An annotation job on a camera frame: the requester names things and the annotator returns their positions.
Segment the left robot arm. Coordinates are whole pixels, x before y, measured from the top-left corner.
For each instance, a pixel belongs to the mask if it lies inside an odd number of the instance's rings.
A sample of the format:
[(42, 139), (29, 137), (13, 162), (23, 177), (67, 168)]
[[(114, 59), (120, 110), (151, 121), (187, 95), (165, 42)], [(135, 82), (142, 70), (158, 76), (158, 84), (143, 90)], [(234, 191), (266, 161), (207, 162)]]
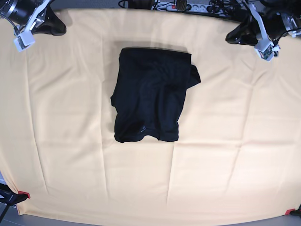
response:
[(301, 34), (301, 2), (299, 0), (261, 0), (263, 9), (243, 0), (246, 8), (241, 24), (229, 32), (225, 38), (229, 44), (254, 47), (258, 56), (266, 61), (278, 56), (279, 41), (290, 35)]

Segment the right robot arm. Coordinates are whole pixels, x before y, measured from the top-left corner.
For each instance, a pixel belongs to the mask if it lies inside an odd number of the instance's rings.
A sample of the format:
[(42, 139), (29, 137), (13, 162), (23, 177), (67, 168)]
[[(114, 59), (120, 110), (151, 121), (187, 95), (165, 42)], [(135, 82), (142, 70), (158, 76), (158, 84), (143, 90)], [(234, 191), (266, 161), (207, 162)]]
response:
[(32, 34), (50, 34), (61, 36), (66, 33), (66, 25), (53, 12), (51, 0), (2, 0), (0, 2), (0, 15), (19, 25), (19, 31), (25, 29), (34, 10), (47, 3), (45, 8), (36, 16), (30, 27)]

